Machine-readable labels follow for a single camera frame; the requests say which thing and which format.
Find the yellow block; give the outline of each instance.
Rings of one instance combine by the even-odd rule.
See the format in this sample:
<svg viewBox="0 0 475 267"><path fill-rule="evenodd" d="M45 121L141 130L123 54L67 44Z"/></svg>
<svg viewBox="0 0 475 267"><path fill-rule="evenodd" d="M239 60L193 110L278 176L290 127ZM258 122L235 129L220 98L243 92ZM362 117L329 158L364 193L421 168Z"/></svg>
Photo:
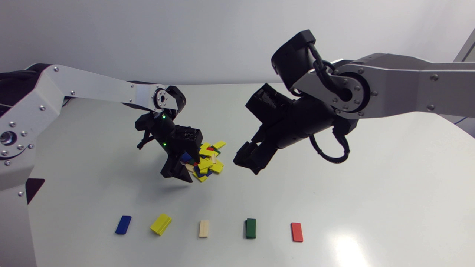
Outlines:
<svg viewBox="0 0 475 267"><path fill-rule="evenodd" d="M223 167L224 165L219 165L219 164L213 164L213 166L211 166L209 169L212 171L212 172L216 172L216 173L221 173L221 171L223 170Z"/></svg>
<svg viewBox="0 0 475 267"><path fill-rule="evenodd" d="M216 159L216 165L224 167L224 164L222 162L220 162L218 159Z"/></svg>
<svg viewBox="0 0 475 267"><path fill-rule="evenodd" d="M207 148L209 148L210 145L211 145L210 143L204 143L204 144L202 144L202 145L199 147L199 149L200 149L200 150L201 150L201 149L207 149Z"/></svg>
<svg viewBox="0 0 475 267"><path fill-rule="evenodd" d="M207 157L211 157L212 155L217 154L217 152L214 152L208 149L201 149L199 152L200 152L199 153L200 155L207 156Z"/></svg>
<svg viewBox="0 0 475 267"><path fill-rule="evenodd" d="M152 229L152 231L154 231L157 235L161 236L170 223L170 216L162 213L152 224L152 226L150 226L150 229Z"/></svg>
<svg viewBox="0 0 475 267"><path fill-rule="evenodd" d="M203 169L211 167L212 165L213 165L213 162L211 160L202 159L198 163L198 169L203 170Z"/></svg>
<svg viewBox="0 0 475 267"><path fill-rule="evenodd" d="M198 180L199 180L200 182L204 182L204 181L206 181L207 178L208 178L208 177L205 175L205 176L198 177Z"/></svg>
<svg viewBox="0 0 475 267"><path fill-rule="evenodd" d="M220 149L221 147L223 147L226 143L224 141L219 141L217 142L216 144L213 145L214 148L216 149Z"/></svg>

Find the pile of colored blocks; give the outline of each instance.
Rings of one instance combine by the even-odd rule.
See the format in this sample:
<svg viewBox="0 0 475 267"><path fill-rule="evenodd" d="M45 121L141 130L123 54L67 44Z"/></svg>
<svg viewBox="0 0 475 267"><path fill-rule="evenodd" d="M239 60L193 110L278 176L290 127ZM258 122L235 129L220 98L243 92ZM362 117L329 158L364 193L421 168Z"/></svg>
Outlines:
<svg viewBox="0 0 475 267"><path fill-rule="evenodd" d="M188 171L193 173L193 176L198 178L200 182L204 182L213 172L221 173L223 170L224 164L217 157L221 154L218 149L225 144L224 141L219 141L214 145L204 143L199 148L201 157L199 162L195 162L186 152L181 156L181 162L185 164Z"/></svg>

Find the robotic arm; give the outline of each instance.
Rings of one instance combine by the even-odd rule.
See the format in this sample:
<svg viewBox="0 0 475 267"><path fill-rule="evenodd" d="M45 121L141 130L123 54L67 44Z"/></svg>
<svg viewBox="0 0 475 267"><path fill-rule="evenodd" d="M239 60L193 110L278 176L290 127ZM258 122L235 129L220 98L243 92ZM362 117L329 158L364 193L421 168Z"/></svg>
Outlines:
<svg viewBox="0 0 475 267"><path fill-rule="evenodd" d="M392 54L371 54L333 63L320 58L315 38L301 31L272 56L272 66L287 89L299 98L262 86L246 107L262 122L234 163L254 174L267 166L277 149L309 137L326 160L341 163L350 148L345 135L359 119L413 111L475 117L475 63L430 63ZM318 147L314 134L333 126L342 145L340 158Z"/></svg>
<svg viewBox="0 0 475 267"><path fill-rule="evenodd" d="M186 104L175 86L126 82L60 65L35 64L0 74L0 266L36 266L25 194L34 165L37 136L58 117L65 97L123 103L148 111L136 122L144 131L141 149L157 140L168 159L161 174L192 182L179 159L199 161L201 131L175 125Z"/></svg>

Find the blue block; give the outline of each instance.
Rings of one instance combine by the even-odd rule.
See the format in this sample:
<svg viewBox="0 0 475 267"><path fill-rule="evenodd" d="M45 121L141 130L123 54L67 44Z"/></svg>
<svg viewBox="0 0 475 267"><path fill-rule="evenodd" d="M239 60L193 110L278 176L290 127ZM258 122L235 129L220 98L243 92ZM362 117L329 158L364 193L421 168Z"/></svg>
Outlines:
<svg viewBox="0 0 475 267"><path fill-rule="evenodd" d="M195 172L198 175L198 177L203 177L205 175L208 175L207 173L200 173L200 169L198 168L198 166L195 166Z"/></svg>
<svg viewBox="0 0 475 267"><path fill-rule="evenodd" d="M129 223L131 219L132 216L122 216L119 221L119 225L117 225L115 233L118 235L124 235L127 232L127 229L129 228Z"/></svg>
<svg viewBox="0 0 475 267"><path fill-rule="evenodd" d="M184 163L187 163L189 162L190 160L192 159L192 157L190 156L190 154L188 153L184 153L182 156L181 156L181 161L183 161Z"/></svg>

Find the green block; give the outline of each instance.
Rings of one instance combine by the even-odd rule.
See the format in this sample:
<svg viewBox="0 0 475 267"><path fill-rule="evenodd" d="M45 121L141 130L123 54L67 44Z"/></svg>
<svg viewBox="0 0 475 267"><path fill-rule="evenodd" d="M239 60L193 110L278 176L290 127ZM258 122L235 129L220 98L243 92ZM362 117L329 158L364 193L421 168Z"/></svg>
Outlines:
<svg viewBox="0 0 475 267"><path fill-rule="evenodd" d="M248 218L246 220L246 239L256 238L256 219Z"/></svg>

